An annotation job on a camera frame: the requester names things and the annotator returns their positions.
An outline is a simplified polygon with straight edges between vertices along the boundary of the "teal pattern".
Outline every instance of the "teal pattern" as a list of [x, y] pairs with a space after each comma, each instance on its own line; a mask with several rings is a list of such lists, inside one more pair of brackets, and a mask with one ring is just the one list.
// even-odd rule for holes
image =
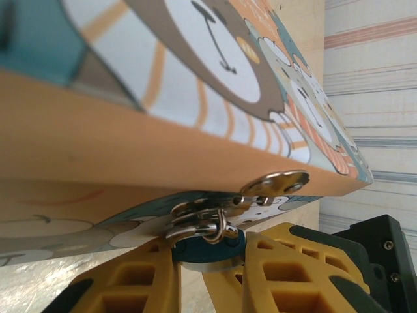
[[0, 34], [9, 38], [0, 67], [58, 85], [71, 82], [87, 49], [58, 0], [0, 0]]

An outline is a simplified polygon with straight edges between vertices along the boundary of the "cartoon bear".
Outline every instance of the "cartoon bear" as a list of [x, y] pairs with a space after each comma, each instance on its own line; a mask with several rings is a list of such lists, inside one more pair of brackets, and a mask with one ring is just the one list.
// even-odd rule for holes
[[270, 111], [283, 111], [274, 74], [228, 1], [126, 2], [183, 63], [228, 101], [265, 121]]

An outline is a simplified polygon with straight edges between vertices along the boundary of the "black screw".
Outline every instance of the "black screw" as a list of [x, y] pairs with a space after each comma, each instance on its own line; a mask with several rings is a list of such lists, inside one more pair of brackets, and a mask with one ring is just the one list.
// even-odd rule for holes
[[391, 240], [387, 240], [384, 243], [384, 249], [385, 250], [391, 250], [394, 247], [394, 243]]
[[399, 282], [400, 279], [401, 279], [401, 277], [400, 277], [400, 275], [398, 273], [392, 273], [390, 277], [391, 277], [391, 280], [393, 282]]

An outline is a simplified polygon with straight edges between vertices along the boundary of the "yellow plastic stand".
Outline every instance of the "yellow plastic stand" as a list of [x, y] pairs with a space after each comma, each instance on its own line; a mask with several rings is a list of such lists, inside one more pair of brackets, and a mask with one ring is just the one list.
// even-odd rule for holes
[[355, 312], [329, 277], [346, 278], [369, 293], [359, 269], [344, 251], [294, 236], [291, 226], [247, 233], [244, 267], [203, 273], [217, 313]]
[[180, 312], [180, 266], [161, 239], [79, 275], [71, 284], [93, 279], [71, 313]]

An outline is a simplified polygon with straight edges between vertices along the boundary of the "wall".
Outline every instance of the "wall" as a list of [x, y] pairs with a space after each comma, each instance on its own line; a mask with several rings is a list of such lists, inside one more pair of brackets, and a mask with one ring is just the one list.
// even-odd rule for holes
[[321, 203], [333, 233], [389, 214], [417, 265], [417, 1], [326, 0], [324, 90], [375, 182]]

